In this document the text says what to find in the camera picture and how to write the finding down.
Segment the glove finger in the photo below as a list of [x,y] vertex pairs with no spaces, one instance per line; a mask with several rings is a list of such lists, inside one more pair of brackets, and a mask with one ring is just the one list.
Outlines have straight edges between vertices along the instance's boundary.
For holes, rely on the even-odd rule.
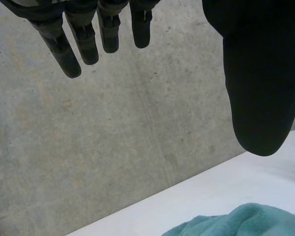
[[131,0],[131,18],[134,43],[137,48],[145,48],[150,42],[152,9],[159,0]]
[[92,25],[96,8],[96,0],[75,0],[65,3],[65,16],[77,43],[82,60],[87,65],[93,65],[98,62],[95,31]]
[[274,154],[295,118],[295,9],[224,38],[234,131],[256,155]]
[[63,32],[62,17],[51,22],[30,22],[38,30],[66,76],[70,78],[80,76],[81,67]]
[[128,0],[99,0],[97,15],[102,38],[103,48],[106,53],[114,53],[119,48],[119,13],[127,6]]

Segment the blue cloth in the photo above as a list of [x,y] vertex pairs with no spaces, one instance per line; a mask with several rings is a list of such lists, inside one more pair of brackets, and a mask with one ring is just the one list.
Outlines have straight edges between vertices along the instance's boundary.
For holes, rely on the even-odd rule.
[[228,215],[199,215],[163,236],[295,236],[295,215],[249,203]]

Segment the teal fabric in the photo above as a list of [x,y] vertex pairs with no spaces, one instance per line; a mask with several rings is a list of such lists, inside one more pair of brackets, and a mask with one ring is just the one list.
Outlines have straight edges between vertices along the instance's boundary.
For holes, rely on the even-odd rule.
[[295,215],[249,203],[228,215],[199,215],[163,236],[295,236]]

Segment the black glove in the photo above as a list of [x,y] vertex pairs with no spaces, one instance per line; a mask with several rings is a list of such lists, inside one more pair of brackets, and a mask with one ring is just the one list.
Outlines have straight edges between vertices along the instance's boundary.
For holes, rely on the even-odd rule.
[[[92,19],[98,13],[103,48],[118,50],[118,14],[129,0],[0,0],[19,17],[26,18],[38,30],[64,73],[75,78],[81,67],[62,29],[62,13],[68,20],[85,64],[98,62]],[[130,0],[132,30],[138,48],[148,46],[152,9],[160,0]]]
[[237,139],[271,155],[295,118],[295,0],[203,0],[203,8],[223,36]]

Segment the white table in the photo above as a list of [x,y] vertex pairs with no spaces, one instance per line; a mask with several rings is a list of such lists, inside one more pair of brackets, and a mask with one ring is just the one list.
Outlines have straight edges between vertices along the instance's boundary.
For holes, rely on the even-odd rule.
[[161,236],[197,215],[249,202],[295,213],[295,131],[271,157],[246,152],[68,236]]

